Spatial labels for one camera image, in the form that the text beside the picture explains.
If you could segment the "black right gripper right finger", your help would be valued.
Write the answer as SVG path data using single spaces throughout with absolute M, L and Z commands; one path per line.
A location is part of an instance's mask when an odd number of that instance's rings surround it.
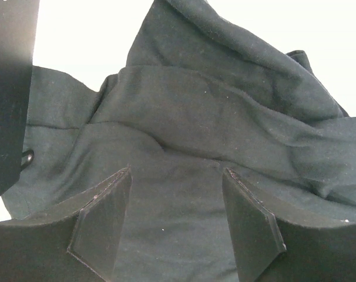
M 356 281 L 356 207 L 223 173 L 240 281 Z

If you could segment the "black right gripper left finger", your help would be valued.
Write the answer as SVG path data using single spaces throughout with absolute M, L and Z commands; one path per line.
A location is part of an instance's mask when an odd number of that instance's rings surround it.
M 0 281 L 114 281 L 128 167 L 24 219 L 0 222 Z

